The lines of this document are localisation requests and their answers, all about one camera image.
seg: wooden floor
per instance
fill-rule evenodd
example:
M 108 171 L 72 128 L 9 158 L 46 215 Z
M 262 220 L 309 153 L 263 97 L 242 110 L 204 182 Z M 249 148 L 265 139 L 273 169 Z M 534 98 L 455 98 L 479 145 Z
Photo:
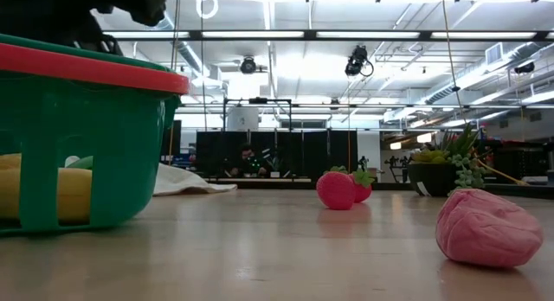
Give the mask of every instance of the wooden floor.
M 495 272 L 445 260 L 442 199 L 378 191 L 331 211 L 312 191 L 156 197 L 109 232 L 0 239 L 0 300 L 553 300 L 554 202 L 511 200 L 547 241 Z

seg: green plastic basket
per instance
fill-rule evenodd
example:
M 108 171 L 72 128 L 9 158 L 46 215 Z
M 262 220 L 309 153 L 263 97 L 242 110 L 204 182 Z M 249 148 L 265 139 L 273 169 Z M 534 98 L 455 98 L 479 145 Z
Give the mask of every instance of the green plastic basket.
M 56 53 L 63 60 L 79 57 L 88 65 L 99 61 L 117 68 L 126 65 L 132 67 L 131 76 L 147 69 L 156 80 L 168 75 L 173 81 L 176 77 L 186 81 L 164 67 L 110 54 L 5 35 L 0 35 L 0 45 Z M 5 49 L 0 48 L 0 55 L 5 59 Z M 144 209 L 154 190 L 164 128 L 171 125 L 177 93 L 183 91 L 69 80 L 6 67 L 0 67 L 0 154 L 22 153 L 22 166 L 19 227 L 0 227 L 0 234 L 112 227 Z M 58 167 L 70 156 L 94 157 L 90 220 L 84 226 L 58 223 Z

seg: black planter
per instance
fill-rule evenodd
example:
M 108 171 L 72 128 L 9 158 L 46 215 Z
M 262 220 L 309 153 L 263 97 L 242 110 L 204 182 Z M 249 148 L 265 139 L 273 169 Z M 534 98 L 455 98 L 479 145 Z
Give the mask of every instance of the black planter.
M 446 197 L 456 188 L 456 167 L 451 163 L 411 163 L 408 177 L 420 196 Z

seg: pink fabric ball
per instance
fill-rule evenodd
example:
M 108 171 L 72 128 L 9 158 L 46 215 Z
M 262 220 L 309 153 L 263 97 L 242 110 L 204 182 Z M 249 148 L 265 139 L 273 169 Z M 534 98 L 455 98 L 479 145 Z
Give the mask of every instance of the pink fabric ball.
M 316 190 L 329 209 L 349 210 L 354 204 L 354 182 L 340 172 L 327 172 L 319 178 Z
M 356 182 L 354 182 L 353 174 L 350 174 L 350 179 L 354 183 L 354 202 L 363 202 L 370 198 L 371 186 L 369 188 L 364 188 L 363 185 L 356 184 Z
M 436 225 L 441 251 L 479 266 L 522 266 L 543 244 L 543 229 L 523 208 L 480 189 L 457 189 Z

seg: room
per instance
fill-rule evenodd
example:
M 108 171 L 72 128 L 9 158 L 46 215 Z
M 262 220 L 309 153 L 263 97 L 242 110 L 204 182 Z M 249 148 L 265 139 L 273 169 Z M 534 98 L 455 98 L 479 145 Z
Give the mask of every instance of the room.
M 553 298 L 554 0 L 62 1 L 0 0 L 4 299 Z

